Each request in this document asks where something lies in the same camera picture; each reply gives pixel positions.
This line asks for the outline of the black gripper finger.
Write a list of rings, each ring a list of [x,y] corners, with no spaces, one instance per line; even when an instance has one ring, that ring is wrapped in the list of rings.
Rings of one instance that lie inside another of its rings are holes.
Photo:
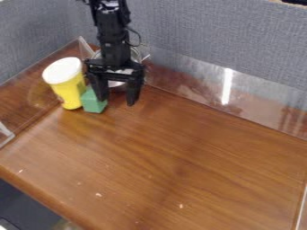
[[[109,98],[108,80],[96,74],[86,73],[88,81],[97,99],[102,102]]]
[[[133,106],[137,99],[138,99],[138,95],[140,95],[140,91],[141,91],[141,86],[142,86],[142,80],[141,79],[136,79],[132,80],[126,83],[126,95],[125,95],[125,99],[126,99],[126,105],[128,106]]]

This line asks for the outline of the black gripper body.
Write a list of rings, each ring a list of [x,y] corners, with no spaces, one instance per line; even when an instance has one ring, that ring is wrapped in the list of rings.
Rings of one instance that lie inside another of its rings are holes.
[[[132,80],[141,79],[144,83],[144,66],[133,60],[128,60],[121,66],[105,66],[100,59],[86,59],[84,64],[86,73],[102,76],[108,82],[128,83]]]

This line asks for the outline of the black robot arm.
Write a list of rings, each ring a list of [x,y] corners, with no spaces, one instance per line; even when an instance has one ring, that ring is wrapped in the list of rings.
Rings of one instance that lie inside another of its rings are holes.
[[[86,59],[86,78],[100,101],[109,98],[109,81],[125,83],[125,101],[133,106],[140,95],[145,68],[132,59],[128,26],[130,12],[125,0],[80,0],[90,11],[97,28],[100,58]]]

